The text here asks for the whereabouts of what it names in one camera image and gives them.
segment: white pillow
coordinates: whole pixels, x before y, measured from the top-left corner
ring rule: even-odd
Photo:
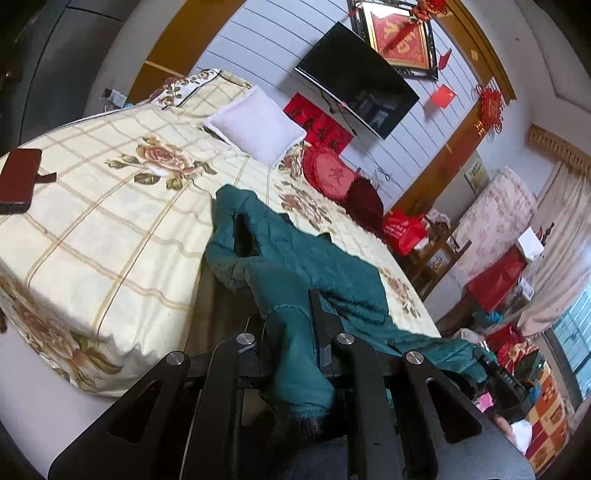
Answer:
[[[277,165],[291,147],[306,137],[306,130],[293,122],[258,86],[220,108],[203,125],[268,167]]]

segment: window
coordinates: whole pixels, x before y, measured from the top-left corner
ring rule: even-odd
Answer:
[[[591,285],[553,329],[585,399],[591,393]]]

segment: green jacket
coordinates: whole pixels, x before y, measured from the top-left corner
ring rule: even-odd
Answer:
[[[310,288],[320,292],[327,312],[338,313],[345,331],[376,350],[398,356],[418,350],[438,368],[462,374],[472,384],[486,380],[473,358],[475,345],[394,325],[374,266],[299,231],[253,192],[225,185],[216,197],[205,258],[228,289],[252,291],[277,359],[265,392],[276,410],[299,418],[323,417],[333,402],[333,387],[316,366]]]

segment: red cushion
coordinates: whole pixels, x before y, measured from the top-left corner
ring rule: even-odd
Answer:
[[[384,204],[369,180],[357,177],[351,184],[343,206],[355,223],[379,238],[384,237]]]
[[[345,198],[356,177],[355,172],[327,147],[318,149],[314,172],[320,191],[337,202]]]
[[[317,157],[318,151],[314,147],[310,146],[306,148],[304,157],[301,161],[301,169],[304,172],[304,178],[308,181],[308,183],[316,190],[320,191],[318,179],[316,178],[316,168],[314,166]]]

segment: pillow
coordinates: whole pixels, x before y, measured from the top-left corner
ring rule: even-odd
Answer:
[[[357,177],[347,192],[343,206],[357,225],[379,238],[384,237],[384,204],[369,180]]]
[[[356,177],[355,172],[347,167],[333,150],[327,147],[318,149],[314,172],[320,191],[329,199],[337,202],[345,198]]]
[[[320,191],[318,185],[318,179],[316,178],[316,159],[318,158],[318,150],[315,147],[309,146],[304,152],[304,157],[301,161],[301,169],[304,172],[304,178],[312,185],[316,190]]]
[[[208,117],[203,125],[268,167],[277,165],[306,137],[306,131],[258,86]]]

